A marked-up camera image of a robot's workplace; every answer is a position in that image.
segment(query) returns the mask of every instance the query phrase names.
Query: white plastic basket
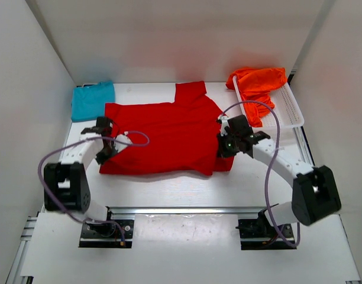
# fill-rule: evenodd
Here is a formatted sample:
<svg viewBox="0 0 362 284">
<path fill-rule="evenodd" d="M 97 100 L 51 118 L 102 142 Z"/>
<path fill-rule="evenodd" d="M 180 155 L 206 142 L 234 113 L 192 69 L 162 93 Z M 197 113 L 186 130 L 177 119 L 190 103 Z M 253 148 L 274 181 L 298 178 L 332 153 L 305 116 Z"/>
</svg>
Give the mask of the white plastic basket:
<svg viewBox="0 0 362 284">
<path fill-rule="evenodd" d="M 238 101 L 242 101 L 239 93 L 239 88 L 237 84 L 237 77 L 233 77 L 236 96 Z M 271 101 L 274 103 L 273 111 L 276 113 L 281 128 L 294 128 L 303 126 L 305 119 L 303 118 L 302 112 L 295 100 L 294 94 L 289 87 L 288 83 L 285 83 L 281 88 L 270 92 Z M 244 110 L 244 105 L 240 105 L 241 112 L 247 116 Z M 273 114 L 268 114 L 265 117 L 261 118 L 263 127 L 253 127 L 254 130 L 260 131 L 265 129 L 274 129 L 276 128 L 276 120 L 273 117 Z"/>
</svg>

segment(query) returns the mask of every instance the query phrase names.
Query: orange cloth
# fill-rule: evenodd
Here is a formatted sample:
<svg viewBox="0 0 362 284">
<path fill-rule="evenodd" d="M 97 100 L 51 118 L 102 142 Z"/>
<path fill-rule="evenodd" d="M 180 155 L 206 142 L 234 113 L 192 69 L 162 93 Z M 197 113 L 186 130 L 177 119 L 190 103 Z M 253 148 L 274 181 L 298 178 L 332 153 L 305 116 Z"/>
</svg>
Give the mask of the orange cloth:
<svg viewBox="0 0 362 284">
<path fill-rule="evenodd" d="M 230 75 L 226 83 L 228 89 L 235 89 L 232 81 L 235 75 L 243 101 L 254 100 L 263 102 L 272 109 L 274 108 L 274 103 L 270 100 L 269 93 L 281 88 L 287 82 L 285 68 L 255 69 L 244 67 Z M 244 104 L 244 109 L 248 122 L 253 127 L 262 127 L 263 123 L 260 117 L 264 117 L 270 112 L 266 107 L 259 104 Z"/>
</svg>

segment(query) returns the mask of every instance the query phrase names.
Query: white floor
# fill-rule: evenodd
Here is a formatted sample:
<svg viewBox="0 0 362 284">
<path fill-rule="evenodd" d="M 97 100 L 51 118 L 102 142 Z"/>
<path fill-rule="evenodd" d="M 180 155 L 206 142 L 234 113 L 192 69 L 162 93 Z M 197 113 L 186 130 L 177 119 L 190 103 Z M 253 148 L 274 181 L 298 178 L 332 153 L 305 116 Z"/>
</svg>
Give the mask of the white floor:
<svg viewBox="0 0 362 284">
<path fill-rule="evenodd" d="M 207 83 L 208 96 L 224 109 L 237 98 L 223 83 Z M 116 102 L 143 104 L 172 102 L 174 84 L 116 84 Z M 240 114 L 239 107 L 231 116 Z M 68 144 L 93 122 L 74 123 Z M 299 156 L 293 131 L 282 131 L 281 146 Z M 192 172 L 145 177 L 105 176 L 92 163 L 87 171 L 90 191 L 97 201 L 109 206 L 264 206 L 266 167 L 239 154 L 229 173 L 206 178 Z M 277 174 L 271 176 L 272 203 L 291 199 L 291 188 Z M 198 216 L 190 217 L 195 222 Z M 159 229 L 172 236 L 169 226 Z M 311 227 L 302 227 L 297 250 L 241 251 L 235 229 L 217 233 L 216 239 L 190 245 L 180 235 L 172 241 L 143 235 L 150 217 L 135 218 L 132 249 L 78 248 L 80 226 L 59 214 L 40 214 L 22 268 L 23 276 L 37 283 L 345 283 L 359 280 L 339 216 L 330 216 Z M 237 225 L 235 215 L 219 222 Z"/>
</svg>

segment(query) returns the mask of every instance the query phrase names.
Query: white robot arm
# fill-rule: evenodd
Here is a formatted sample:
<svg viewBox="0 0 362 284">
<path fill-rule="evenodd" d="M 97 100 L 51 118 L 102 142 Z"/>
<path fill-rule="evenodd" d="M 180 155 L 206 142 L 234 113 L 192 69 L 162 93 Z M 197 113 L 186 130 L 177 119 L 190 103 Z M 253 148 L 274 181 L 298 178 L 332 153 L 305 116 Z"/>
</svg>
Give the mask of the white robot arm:
<svg viewBox="0 0 362 284">
<path fill-rule="evenodd" d="M 107 117 L 99 117 L 95 127 L 85 128 L 81 132 L 79 140 L 110 137 L 111 131 L 112 121 Z M 85 173 L 93 159 L 98 164 L 103 164 L 132 144 L 127 134 L 120 134 L 115 139 L 125 144 L 103 139 L 89 140 L 74 146 L 58 163 L 48 163 L 44 167 L 46 184 L 68 210 L 92 220 L 109 220 L 108 207 L 98 204 L 91 198 Z M 46 192 L 44 192 L 44 204 L 48 211 L 59 210 Z"/>
<path fill-rule="evenodd" d="M 269 165 L 276 145 L 269 135 L 253 133 L 244 115 L 234 118 L 219 117 L 219 157 L 247 153 L 252 158 Z M 271 211 L 277 225 L 300 222 L 311 225 L 341 209 L 341 202 L 332 171 L 322 166 L 315 168 L 278 149 L 272 169 L 292 187 L 292 201 L 273 206 Z M 263 216 L 272 225 L 268 210 Z"/>
</svg>

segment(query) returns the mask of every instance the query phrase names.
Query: red shirt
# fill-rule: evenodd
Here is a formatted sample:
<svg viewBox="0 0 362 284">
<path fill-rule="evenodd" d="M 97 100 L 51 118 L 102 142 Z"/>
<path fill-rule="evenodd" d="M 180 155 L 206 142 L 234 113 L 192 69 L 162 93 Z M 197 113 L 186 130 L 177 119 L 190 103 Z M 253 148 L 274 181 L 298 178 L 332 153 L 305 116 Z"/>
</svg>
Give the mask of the red shirt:
<svg viewBox="0 0 362 284">
<path fill-rule="evenodd" d="M 234 158 L 216 157 L 221 110 L 206 95 L 204 82 L 176 84 L 174 102 L 147 105 L 106 104 L 105 116 L 114 124 L 112 136 L 129 130 L 146 133 L 146 147 L 127 147 L 101 166 L 100 173 L 143 175 L 196 170 L 210 176 L 231 170 Z M 129 134 L 133 143 L 145 143 Z"/>
</svg>

